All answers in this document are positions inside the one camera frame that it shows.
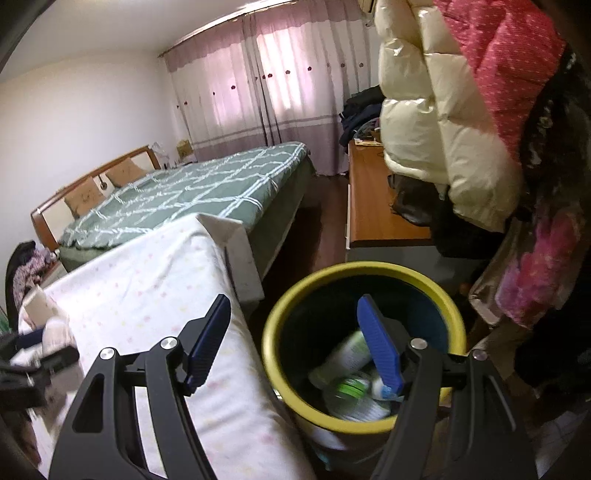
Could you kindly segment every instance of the polka dot fabric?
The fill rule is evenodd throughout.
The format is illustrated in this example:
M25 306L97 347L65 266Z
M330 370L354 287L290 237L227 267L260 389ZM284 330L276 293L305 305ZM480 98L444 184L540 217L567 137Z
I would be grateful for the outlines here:
M219 293L227 295L230 326L205 385L186 398L203 449L219 480L313 480L246 326L226 269L225 243L214 241L208 229L188 215L108 251L46 292L70 316L85 372L102 348L121 355L145 351L202 317ZM233 271L234 279L239 276ZM259 281L258 275L251 281ZM162 476L145 389L137 389L136 401L148 467ZM34 428L46 474L53 441L39 418Z
M468 60L498 134L518 159L535 99L565 42L531 0L434 0Z

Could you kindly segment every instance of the bag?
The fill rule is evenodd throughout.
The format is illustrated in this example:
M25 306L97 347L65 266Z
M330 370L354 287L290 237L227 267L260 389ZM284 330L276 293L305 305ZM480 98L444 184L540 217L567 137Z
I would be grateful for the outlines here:
M388 184L396 190L392 211L417 226L429 226L439 203L439 193L433 183L404 175L389 175Z
M447 193L443 200L438 198L431 221L431 238L442 257L488 260L495 255L504 236L458 217Z

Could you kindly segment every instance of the white wall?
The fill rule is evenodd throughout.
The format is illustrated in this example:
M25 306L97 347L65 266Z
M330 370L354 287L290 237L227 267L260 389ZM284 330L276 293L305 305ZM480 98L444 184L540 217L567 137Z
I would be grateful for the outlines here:
M163 68L153 54L113 53L0 83L2 285L16 245L37 240L31 211L60 187L155 141L174 158L178 139Z

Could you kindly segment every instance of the bed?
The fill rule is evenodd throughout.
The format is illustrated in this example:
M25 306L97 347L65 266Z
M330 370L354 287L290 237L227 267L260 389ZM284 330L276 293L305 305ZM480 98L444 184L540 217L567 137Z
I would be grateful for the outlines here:
M242 265L227 267L228 231L242 232L247 250L233 256ZM205 385L186 399L207 457L220 480L313 480L296 429L265 376L238 304L236 270L242 272L243 283L260 285L254 266L250 279L244 277L248 264L253 262L242 224L188 215L104 253L46 293L69 315L84 372L102 348L114 347L122 355L149 349L177 335L187 321L202 317L218 294L228 296L228 331ZM28 329L22 315L20 329ZM148 467L164 475L145 389L136 393ZM55 402L43 419L33 419L44 474L72 399L68 394L66 406Z
M131 159L147 174L120 189L106 178ZM261 278L269 270L314 174L307 147L288 142L204 163L161 170L149 147L108 162L59 190L31 213L35 231L59 249L67 271L114 247L190 213L209 213L245 225ZM91 178L104 202L75 219L66 196Z

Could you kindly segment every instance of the pile of clothes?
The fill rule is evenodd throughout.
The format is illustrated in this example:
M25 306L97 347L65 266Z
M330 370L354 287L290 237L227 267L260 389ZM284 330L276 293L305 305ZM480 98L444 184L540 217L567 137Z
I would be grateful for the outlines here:
M393 209L429 210L443 256L486 261L468 299L512 325L524 380L557 376L540 358L565 332L581 341L560 372L585 371L591 77L530 0L378 0L375 24Z
M376 85L354 94L345 102L340 114L340 123L343 127L343 134L339 140L341 146L347 150L357 130L367 122L379 118L384 98L379 85Z
M48 248L36 248L34 241L18 244L8 260L5 280L7 316L10 326L15 329L18 311L27 292L41 283L41 278L57 257Z

